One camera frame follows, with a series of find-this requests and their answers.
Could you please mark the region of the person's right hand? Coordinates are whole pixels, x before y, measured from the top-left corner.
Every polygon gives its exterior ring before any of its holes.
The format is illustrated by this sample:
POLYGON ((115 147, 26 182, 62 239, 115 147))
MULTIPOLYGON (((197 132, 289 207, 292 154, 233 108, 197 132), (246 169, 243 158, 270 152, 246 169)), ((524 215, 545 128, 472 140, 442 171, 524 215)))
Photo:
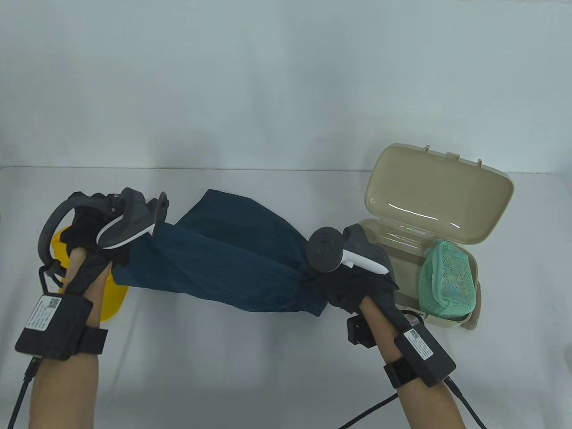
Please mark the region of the person's right hand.
POLYGON ((365 298, 380 298, 381 302, 395 302, 399 289, 390 274, 377 274, 357 266, 340 266, 329 273, 321 273, 309 286, 331 306, 347 313, 359 313, 365 298))

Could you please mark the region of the person's left hand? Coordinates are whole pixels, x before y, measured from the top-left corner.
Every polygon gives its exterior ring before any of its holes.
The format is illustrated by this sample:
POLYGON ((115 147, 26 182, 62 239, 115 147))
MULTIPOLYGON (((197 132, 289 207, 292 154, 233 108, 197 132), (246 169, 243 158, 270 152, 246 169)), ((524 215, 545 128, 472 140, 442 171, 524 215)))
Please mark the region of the person's left hand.
POLYGON ((98 233, 111 220, 103 212, 90 207, 75 209, 73 222, 61 233, 60 241, 66 245, 69 256, 74 251, 83 249, 85 258, 74 278, 70 277, 72 268, 67 269, 65 294, 82 296, 110 263, 112 266, 127 265, 131 243, 111 250, 102 249, 96 244, 98 233))

